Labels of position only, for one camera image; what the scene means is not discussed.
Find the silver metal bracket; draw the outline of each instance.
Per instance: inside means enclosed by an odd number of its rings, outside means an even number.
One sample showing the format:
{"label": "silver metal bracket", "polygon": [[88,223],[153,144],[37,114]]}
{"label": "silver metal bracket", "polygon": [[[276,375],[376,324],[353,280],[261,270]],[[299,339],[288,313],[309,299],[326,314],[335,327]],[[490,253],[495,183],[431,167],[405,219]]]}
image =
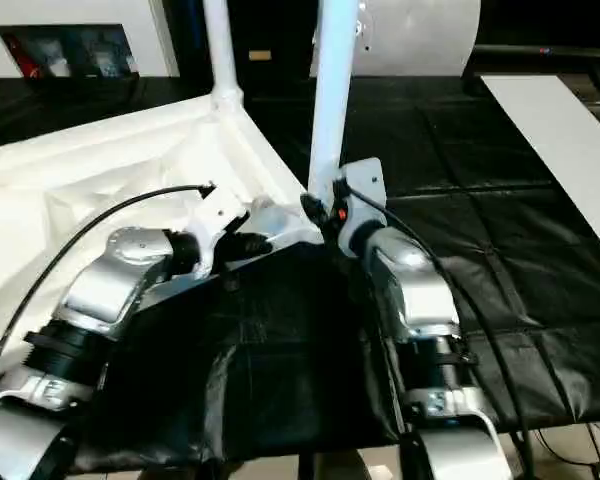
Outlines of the silver metal bracket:
{"label": "silver metal bracket", "polygon": [[165,280],[172,255],[162,230],[129,227],[113,232],[105,252],[73,281],[54,317],[118,340],[144,291]]}
{"label": "silver metal bracket", "polygon": [[[386,205],[387,193],[384,188],[382,165],[379,159],[367,158],[349,163],[340,169],[340,173],[351,188],[383,207]],[[383,225],[387,224],[387,220],[381,212],[353,195],[347,197],[347,221],[338,235],[338,247],[346,256],[356,257],[356,254],[349,248],[351,237],[361,225],[373,220]]]}

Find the wire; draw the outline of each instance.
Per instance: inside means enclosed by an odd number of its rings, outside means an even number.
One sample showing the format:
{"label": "wire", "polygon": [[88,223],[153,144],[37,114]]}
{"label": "wire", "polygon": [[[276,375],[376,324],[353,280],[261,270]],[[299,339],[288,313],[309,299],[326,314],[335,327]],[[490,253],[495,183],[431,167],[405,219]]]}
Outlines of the wire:
{"label": "wire", "polygon": [[[480,309],[477,307],[477,305],[475,304],[475,302],[473,301],[471,296],[468,295],[467,291],[462,287],[462,285],[460,285],[459,282],[456,282],[451,277],[449,272],[442,266],[442,263],[440,262],[440,259],[437,257],[437,255],[433,252],[433,250],[426,244],[426,242],[424,242],[422,240],[422,238],[411,227],[409,227],[406,223],[404,223],[402,221],[402,219],[400,219],[400,217],[398,217],[395,213],[390,212],[383,205],[380,205],[379,203],[373,201],[372,199],[368,198],[366,195],[363,195],[362,193],[358,192],[357,190],[351,188],[350,186],[347,185],[347,187],[348,187],[348,190],[350,191],[350,193],[354,197],[359,198],[360,200],[365,202],[367,205],[369,205],[369,206],[375,208],[376,210],[378,210],[379,212],[383,213],[387,218],[389,218],[395,224],[395,226],[399,230],[401,230],[404,234],[412,237],[422,247],[422,249],[429,255],[429,257],[430,257],[434,267],[438,271],[438,273],[440,273],[440,275],[443,276],[443,278],[447,281],[447,283],[449,285],[454,286],[458,291],[460,291],[462,296],[465,298],[465,300],[469,304],[469,307],[473,310],[473,312],[476,316],[476,319],[478,320],[478,323],[480,324],[480,328],[484,332],[485,337],[487,338],[487,341],[489,342],[489,345],[491,346],[491,350],[493,351],[494,357],[496,359],[496,363],[498,364],[500,372],[502,373],[502,378],[504,380],[505,387],[507,388],[509,397],[511,398],[511,402],[513,403],[513,409],[516,413],[516,416],[518,417],[518,423],[520,425],[520,432],[522,434],[522,441],[521,442],[514,441],[514,445],[516,445],[516,447],[519,447],[519,453],[520,453],[520,457],[522,458],[525,476],[529,479],[535,478],[535,464],[533,462],[533,450],[531,448],[531,439],[529,437],[529,426],[527,424],[527,420],[525,418],[524,411],[522,409],[522,402],[520,401],[520,395],[518,394],[517,387],[513,381],[513,377],[511,375],[511,370],[509,369],[509,366],[507,365],[507,362],[504,358],[502,350],[500,349],[500,346],[498,345],[498,342],[496,341],[495,334],[493,332],[493,329],[489,325],[489,322],[487,322],[487,320],[484,318]],[[502,411],[501,408],[498,408],[498,410],[503,415],[503,417],[500,418],[500,421],[504,423],[506,421],[506,418],[504,417],[504,412]]]}
{"label": "wire", "polygon": [[575,460],[569,460],[568,458],[564,458],[562,455],[558,454],[553,448],[551,448],[549,446],[549,442],[547,442],[547,439],[544,438],[544,435],[542,434],[542,430],[538,430],[537,432],[535,432],[535,434],[536,434],[536,438],[538,439],[538,442],[540,442],[540,444],[545,448],[545,450],[547,450],[557,460],[560,460],[561,462],[564,462],[564,463],[568,463],[569,465],[577,465],[579,467],[590,467],[591,466],[590,463],[576,462]]}
{"label": "wire", "polygon": [[87,233],[89,233],[89,231],[91,231],[95,226],[100,224],[103,220],[110,217],[114,213],[117,213],[120,210],[122,210],[130,205],[142,202],[149,198],[157,197],[160,195],[166,195],[168,193],[185,192],[185,191],[190,191],[190,190],[195,190],[195,191],[201,192],[201,194],[203,196],[205,196],[206,194],[210,193],[213,190],[213,188],[214,188],[213,186],[202,186],[202,185],[179,185],[176,187],[167,187],[167,188],[161,188],[159,190],[153,190],[151,192],[146,192],[146,193],[143,193],[142,195],[138,195],[138,196],[129,198],[127,200],[124,200],[123,202],[120,202],[117,205],[114,205],[113,207],[105,210],[104,212],[99,214],[97,217],[95,217],[93,220],[91,220],[89,223],[87,223],[80,230],[78,230],[78,232],[76,232],[69,239],[69,241],[60,249],[60,251],[56,254],[56,256],[53,257],[53,259],[45,267],[45,269],[42,271],[42,273],[36,278],[36,280],[33,282],[31,287],[27,291],[26,295],[20,301],[20,304],[16,308],[15,312],[13,313],[13,316],[9,320],[9,323],[7,324],[7,326],[4,329],[4,332],[2,333],[2,337],[0,337],[0,357],[2,356],[2,352],[4,351],[4,348],[6,347],[9,337],[11,337],[11,334],[13,333],[13,330],[14,330],[16,324],[18,323],[18,320],[20,320],[20,317],[24,313],[25,309],[29,305],[29,302],[31,301],[33,296],[36,294],[36,292],[38,291],[38,289],[40,288],[42,283],[46,280],[46,278],[53,271],[53,269],[58,265],[60,260],[62,260],[64,258],[64,256],[69,252],[69,250],[71,250],[71,248],[73,248],[73,246],[82,237],[84,237]]}
{"label": "wire", "polygon": [[598,456],[598,461],[600,461],[600,446],[598,445],[598,440],[596,436],[593,434],[593,430],[591,430],[591,425],[586,423],[587,432],[589,432],[589,438],[591,438],[591,443],[593,443],[593,448],[596,450],[596,455]]}

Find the table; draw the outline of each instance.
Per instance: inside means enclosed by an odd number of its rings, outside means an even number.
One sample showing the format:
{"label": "table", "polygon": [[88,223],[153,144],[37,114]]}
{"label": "table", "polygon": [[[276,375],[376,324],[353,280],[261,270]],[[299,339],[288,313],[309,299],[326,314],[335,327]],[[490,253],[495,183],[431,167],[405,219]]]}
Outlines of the table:
{"label": "table", "polygon": [[[0,80],[0,144],[203,91],[178,79]],[[313,91],[311,81],[245,88],[247,111],[301,181]],[[531,426],[600,420],[600,240],[484,85],[354,79],[343,160],[369,156],[383,163],[389,208],[496,330]],[[352,278],[325,249],[296,245],[239,271],[237,291],[219,279],[139,314],[75,471],[395,443]],[[491,349],[457,296],[507,416],[498,428],[515,428]]]}

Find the white frame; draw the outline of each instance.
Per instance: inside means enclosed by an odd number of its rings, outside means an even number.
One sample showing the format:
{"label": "white frame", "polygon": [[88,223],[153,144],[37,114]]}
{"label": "white frame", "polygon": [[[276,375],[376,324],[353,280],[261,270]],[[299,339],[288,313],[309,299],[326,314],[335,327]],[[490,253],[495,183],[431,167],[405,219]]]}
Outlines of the white frame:
{"label": "white frame", "polygon": [[[0,26],[120,24],[141,76],[178,76],[159,0],[0,0]],[[22,73],[0,39],[0,77]]]}

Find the black mat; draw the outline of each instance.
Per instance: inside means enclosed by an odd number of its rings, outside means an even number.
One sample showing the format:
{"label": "black mat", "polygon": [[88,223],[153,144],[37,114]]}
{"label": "black mat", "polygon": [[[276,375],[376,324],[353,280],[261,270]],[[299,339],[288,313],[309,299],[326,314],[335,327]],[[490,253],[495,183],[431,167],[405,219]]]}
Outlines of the black mat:
{"label": "black mat", "polygon": [[[0,81],[0,144],[201,91],[179,80]],[[301,180],[312,101],[310,82],[245,101]],[[497,103],[455,79],[356,79],[343,156],[381,159],[389,207],[496,329],[531,425],[600,420],[600,242]],[[236,292],[220,280],[139,316],[77,471],[395,442],[369,316],[326,252],[298,245],[239,277]],[[508,416],[499,428],[512,428],[491,350],[457,301]]]}

